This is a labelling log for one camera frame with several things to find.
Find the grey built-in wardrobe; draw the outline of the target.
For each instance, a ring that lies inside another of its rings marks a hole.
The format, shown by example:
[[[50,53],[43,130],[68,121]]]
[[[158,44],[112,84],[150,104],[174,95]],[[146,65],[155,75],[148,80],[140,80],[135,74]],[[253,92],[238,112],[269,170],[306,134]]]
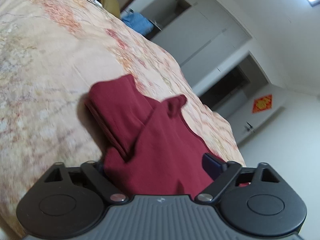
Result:
[[[201,82],[218,78],[221,63],[251,39],[216,0],[177,0],[163,28],[152,24],[155,29],[147,37],[175,58],[196,94],[201,94]]]

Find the blue clothes pile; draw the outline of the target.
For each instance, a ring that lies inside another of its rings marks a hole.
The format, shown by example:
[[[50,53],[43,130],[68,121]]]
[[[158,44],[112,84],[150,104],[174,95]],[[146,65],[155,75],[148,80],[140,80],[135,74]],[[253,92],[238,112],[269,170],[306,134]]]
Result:
[[[153,24],[138,12],[130,12],[121,20],[131,29],[141,35],[147,35],[153,30]]]

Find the dark red knitted garment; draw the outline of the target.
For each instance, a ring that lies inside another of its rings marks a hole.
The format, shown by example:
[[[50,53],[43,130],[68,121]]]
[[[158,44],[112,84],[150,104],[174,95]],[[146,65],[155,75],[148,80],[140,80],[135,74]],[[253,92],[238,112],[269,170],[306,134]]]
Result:
[[[202,157],[222,159],[187,125],[186,103],[183,95],[163,101],[144,96],[132,75],[91,87],[86,106],[110,144],[104,171],[120,191],[196,197],[213,182]]]

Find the open grey wardrobe door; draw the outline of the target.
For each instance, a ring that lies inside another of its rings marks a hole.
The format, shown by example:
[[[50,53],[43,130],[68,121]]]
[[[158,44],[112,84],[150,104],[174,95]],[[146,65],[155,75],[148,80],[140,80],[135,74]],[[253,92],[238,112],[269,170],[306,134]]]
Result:
[[[177,0],[153,0],[140,13],[152,23],[163,28],[174,15]]]

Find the peach floral bed quilt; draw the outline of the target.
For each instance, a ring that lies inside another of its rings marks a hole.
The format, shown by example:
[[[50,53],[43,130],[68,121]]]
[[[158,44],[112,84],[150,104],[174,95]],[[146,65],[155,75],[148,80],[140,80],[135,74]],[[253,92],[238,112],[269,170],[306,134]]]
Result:
[[[89,0],[1,0],[1,219],[16,235],[20,199],[53,163],[102,156],[84,95],[131,74],[144,95],[184,94],[191,129],[224,160],[243,163],[229,123],[204,106],[164,49]]]

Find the red diamond door decoration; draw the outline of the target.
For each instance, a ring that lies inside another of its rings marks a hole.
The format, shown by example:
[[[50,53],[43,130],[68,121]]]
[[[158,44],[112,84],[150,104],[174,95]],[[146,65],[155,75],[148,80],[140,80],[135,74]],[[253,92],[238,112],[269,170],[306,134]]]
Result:
[[[272,108],[272,94],[262,96],[260,98],[254,99],[252,113],[259,113]]]

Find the white room door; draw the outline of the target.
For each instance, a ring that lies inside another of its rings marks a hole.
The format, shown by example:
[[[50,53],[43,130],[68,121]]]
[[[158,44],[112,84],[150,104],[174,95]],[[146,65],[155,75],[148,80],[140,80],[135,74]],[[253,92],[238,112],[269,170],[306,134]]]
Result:
[[[273,96],[272,108],[259,113],[252,113],[254,99],[269,94],[272,94]],[[286,100],[287,90],[273,84],[269,83],[258,90],[243,106],[241,106],[227,118],[227,121],[232,128],[235,142],[240,144],[247,137],[252,135],[262,124],[264,124],[272,115],[274,115],[281,107],[283,107]],[[254,127],[253,131],[246,131],[246,122],[249,122]]]

